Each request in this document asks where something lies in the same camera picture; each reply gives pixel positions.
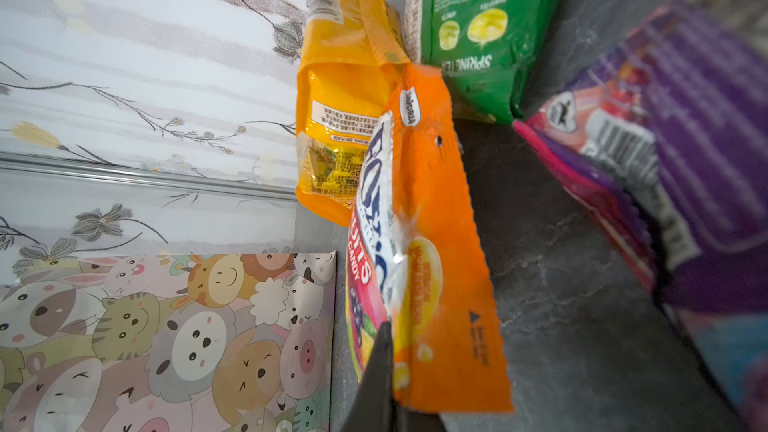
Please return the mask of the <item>purple candy packet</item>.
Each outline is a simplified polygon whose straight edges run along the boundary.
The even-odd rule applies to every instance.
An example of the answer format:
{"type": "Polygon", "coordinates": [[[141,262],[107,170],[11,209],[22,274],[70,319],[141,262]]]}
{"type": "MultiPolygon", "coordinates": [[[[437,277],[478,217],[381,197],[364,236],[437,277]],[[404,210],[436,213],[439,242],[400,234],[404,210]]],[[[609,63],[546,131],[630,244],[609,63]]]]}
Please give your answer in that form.
{"type": "Polygon", "coordinates": [[[515,130],[767,427],[767,62],[667,0],[515,130]]]}

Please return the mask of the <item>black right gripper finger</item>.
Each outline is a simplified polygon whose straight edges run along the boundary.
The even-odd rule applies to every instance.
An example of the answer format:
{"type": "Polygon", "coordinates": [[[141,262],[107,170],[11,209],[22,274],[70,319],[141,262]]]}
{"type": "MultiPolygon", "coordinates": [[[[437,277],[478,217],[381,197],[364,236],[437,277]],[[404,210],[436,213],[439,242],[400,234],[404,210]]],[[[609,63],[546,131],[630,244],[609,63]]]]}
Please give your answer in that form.
{"type": "Polygon", "coordinates": [[[393,430],[392,345],[391,323],[383,322],[377,331],[369,361],[342,431],[393,430]]]}

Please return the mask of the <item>yellow snack packet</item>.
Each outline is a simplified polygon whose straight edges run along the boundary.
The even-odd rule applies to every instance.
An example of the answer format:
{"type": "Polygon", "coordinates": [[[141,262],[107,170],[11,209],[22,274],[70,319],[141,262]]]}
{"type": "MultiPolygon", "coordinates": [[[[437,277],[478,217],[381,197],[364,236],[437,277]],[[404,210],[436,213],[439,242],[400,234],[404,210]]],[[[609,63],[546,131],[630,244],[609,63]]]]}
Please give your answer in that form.
{"type": "Polygon", "coordinates": [[[349,224],[363,156],[409,58],[386,0],[309,0],[297,74],[299,202],[349,224]]]}

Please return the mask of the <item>cartoon animal paper bag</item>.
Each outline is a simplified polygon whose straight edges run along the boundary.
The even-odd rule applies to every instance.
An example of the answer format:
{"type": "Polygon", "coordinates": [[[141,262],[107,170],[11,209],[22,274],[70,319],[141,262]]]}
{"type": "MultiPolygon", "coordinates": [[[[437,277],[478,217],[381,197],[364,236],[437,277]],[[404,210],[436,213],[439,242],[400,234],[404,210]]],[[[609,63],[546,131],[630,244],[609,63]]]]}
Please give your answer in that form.
{"type": "Polygon", "coordinates": [[[334,253],[25,259],[5,431],[325,431],[334,253]]]}

